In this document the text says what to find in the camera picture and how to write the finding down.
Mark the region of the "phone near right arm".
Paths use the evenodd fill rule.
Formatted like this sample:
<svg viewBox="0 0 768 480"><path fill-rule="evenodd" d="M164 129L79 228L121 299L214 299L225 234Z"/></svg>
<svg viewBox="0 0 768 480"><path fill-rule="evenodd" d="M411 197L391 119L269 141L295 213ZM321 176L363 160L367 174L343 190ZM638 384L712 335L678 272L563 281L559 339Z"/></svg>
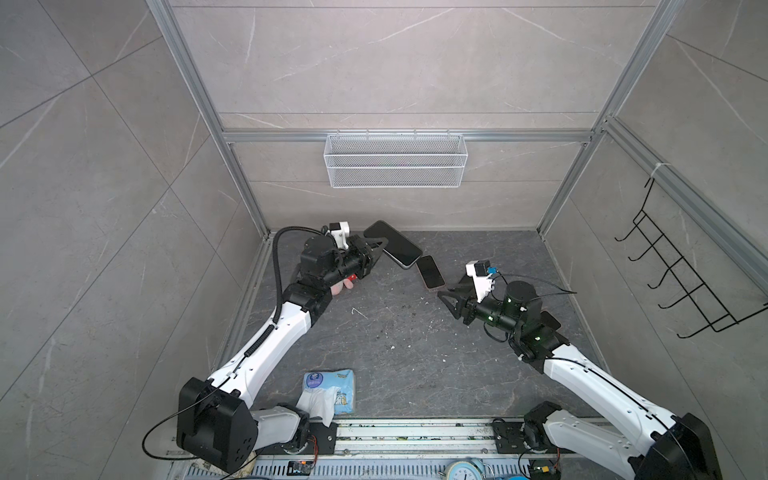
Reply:
<svg viewBox="0 0 768 480"><path fill-rule="evenodd" d="M542 325L555 331L562 327L562 324L546 310L541 312L540 321Z"/></svg>

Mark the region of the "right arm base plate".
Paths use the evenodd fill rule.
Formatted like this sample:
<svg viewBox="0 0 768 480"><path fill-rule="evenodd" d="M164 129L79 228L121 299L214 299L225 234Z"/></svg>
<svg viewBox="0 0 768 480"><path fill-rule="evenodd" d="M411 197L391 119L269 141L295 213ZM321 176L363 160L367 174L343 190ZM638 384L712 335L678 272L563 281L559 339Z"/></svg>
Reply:
<svg viewBox="0 0 768 480"><path fill-rule="evenodd" d="M490 427L496 450L500 454L572 454L570 450L556 447L545 433L543 425L534 421L494 418Z"/></svg>

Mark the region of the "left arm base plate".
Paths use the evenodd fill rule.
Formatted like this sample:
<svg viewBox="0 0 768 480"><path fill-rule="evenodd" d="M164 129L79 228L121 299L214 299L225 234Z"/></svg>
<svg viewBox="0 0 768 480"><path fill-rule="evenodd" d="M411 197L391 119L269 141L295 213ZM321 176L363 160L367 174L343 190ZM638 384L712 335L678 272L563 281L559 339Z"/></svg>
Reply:
<svg viewBox="0 0 768 480"><path fill-rule="evenodd" d="M326 427L321 422L305 422L288 443L278 443L261 450L262 455L331 455L335 452L338 424Z"/></svg>

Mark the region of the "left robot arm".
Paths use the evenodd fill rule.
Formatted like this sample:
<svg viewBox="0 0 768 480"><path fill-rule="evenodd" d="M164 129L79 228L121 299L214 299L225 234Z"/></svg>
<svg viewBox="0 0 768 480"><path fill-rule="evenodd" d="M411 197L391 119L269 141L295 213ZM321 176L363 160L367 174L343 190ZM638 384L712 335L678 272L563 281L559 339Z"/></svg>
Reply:
<svg viewBox="0 0 768 480"><path fill-rule="evenodd" d="M234 474L251 453L273 445L302 449L309 440L307 412L290 405L253 411L268 376L329 306L334 286L370 274L387 244L309 229L289 284L276 284L276 307L266 323L207 379L191 378L180 390L176 443L184 451Z"/></svg>

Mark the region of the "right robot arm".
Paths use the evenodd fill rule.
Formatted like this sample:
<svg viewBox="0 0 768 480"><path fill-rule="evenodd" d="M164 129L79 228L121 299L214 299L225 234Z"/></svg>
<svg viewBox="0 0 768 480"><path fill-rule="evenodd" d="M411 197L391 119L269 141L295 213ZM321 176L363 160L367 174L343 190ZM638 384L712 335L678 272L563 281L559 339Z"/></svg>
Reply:
<svg viewBox="0 0 768 480"><path fill-rule="evenodd" d="M466 276L439 292L451 315L469 325L479 320L503 331L519 360L560 383L605 420L600 427L544 402L525 417L527 448L575 452L623 479L720 479L723 474L709 427L687 413L678 416L634 392L590 361L542 307L524 281L493 294L491 277Z"/></svg>

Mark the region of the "black phone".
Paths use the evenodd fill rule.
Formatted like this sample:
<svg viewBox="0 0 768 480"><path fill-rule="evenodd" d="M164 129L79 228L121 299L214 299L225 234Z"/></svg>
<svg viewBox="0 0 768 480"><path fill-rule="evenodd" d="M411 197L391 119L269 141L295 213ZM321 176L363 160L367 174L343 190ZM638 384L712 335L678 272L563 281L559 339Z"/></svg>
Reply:
<svg viewBox="0 0 768 480"><path fill-rule="evenodd" d="M374 222L363 234L367 238L385 239L385 253L403 269L411 268L423 255L420 247L383 220Z"/></svg>

